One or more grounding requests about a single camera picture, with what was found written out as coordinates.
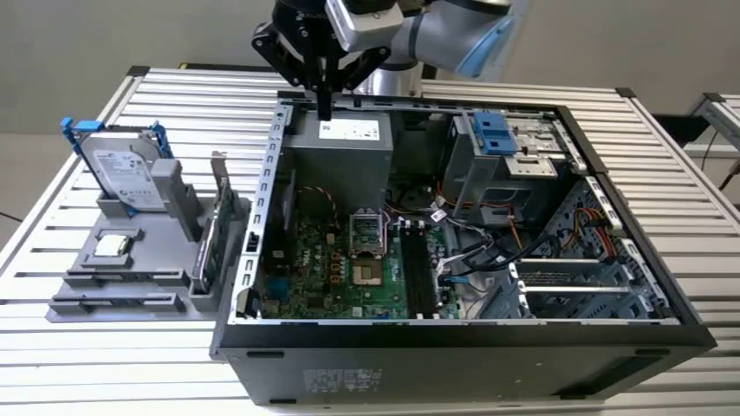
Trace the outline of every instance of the slotted aluminum surface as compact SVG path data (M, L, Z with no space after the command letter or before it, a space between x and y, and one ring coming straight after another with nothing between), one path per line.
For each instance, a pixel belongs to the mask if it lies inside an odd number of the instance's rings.
M184 180L213 192L208 157L228 153L231 181L249 197L275 94L264 73L152 69L127 78L100 115L117 124L168 128ZM571 108L611 176L661 252L719 347L604 403L300 406L283 413L740 414L740 227L725 202L685 163L636 101L613 90L427 81L424 96L532 102ZM44 412L269 414L227 365L211 362L213 322L52 324L47 299L99 211L92 177L71 158L0 254L0 408Z

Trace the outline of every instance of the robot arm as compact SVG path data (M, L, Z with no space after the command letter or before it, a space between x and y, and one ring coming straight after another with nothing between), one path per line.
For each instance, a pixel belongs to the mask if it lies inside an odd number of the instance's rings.
M315 96L321 120L331 120L335 94L355 89L385 61L420 61L477 76L508 38L508 0L399 3L276 0L272 22L257 27L253 48L285 80ZM360 55L340 68L351 53Z

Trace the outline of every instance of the green circuit board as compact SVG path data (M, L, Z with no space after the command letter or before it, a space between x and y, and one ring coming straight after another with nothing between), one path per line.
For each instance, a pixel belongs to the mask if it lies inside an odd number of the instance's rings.
M397 228L388 226L388 252L375 260L351 258L348 236L339 234L331 244L323 231L327 227L309 218L299 219L297 227L293 272L287 277L288 296L280 301L264 301L263 316L283 319L408 318ZM447 251L440 228L429 229L427 242L429 250L435 251L432 258L440 250ZM376 262L373 270L379 272L379 284L356 284L352 267L363 267L368 261ZM455 302L441 309L440 317L457 318Z

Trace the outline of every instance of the white sticker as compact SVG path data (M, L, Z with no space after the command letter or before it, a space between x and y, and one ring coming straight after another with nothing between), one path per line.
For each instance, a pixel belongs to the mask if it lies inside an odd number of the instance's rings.
M331 140L380 141L380 123L377 120L332 119L321 121L319 138Z
M92 154L120 201L137 210L163 210L144 158L133 152L111 150L96 150Z
M435 223L441 221L448 214L443 210L436 210L433 214L431 214L431 219Z
M437 205L437 207L441 208L447 202L448 201L444 199L444 197L441 195L437 195L437 197L435 198L435 204Z

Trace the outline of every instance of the blue plastic clip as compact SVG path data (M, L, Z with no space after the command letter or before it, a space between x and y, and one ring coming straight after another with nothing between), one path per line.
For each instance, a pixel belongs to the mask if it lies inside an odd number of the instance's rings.
M169 141L167 140L167 129L159 121L153 122L149 129L153 131L153 135L157 138L157 144L160 145L161 154L165 158L173 159L175 156L172 155L172 149L169 148Z
M516 154L517 141L509 131L507 119L500 113L473 112L473 131L481 140L481 151L485 154L509 156Z
M97 133L105 126L97 120L80 120L73 127L73 130L80 133Z
M67 141L72 145L72 151L75 154L83 154L83 149L80 148L80 143L77 143L77 139L75 138L75 131L72 130L72 123L75 120L72 117L64 117L59 122L59 126L61 127L61 134L65 136Z

